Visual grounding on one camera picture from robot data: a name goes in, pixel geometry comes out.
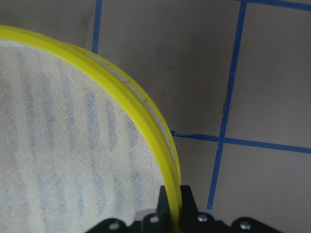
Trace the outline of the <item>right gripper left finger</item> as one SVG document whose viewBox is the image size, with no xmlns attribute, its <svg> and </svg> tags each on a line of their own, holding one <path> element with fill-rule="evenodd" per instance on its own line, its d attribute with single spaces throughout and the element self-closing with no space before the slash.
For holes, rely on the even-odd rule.
<svg viewBox="0 0 311 233">
<path fill-rule="evenodd" d="M 166 188 L 163 185 L 160 187 L 156 212 L 158 214 L 163 214 L 165 216 L 170 215 L 170 208 L 169 208 Z"/>
</svg>

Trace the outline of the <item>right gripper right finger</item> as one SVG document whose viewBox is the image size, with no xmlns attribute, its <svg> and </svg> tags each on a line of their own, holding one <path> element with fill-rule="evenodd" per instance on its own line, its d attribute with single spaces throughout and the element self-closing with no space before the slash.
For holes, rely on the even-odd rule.
<svg viewBox="0 0 311 233">
<path fill-rule="evenodd" d="M 198 208 L 190 186 L 181 185 L 182 209 L 181 218 L 197 218 Z"/>
</svg>

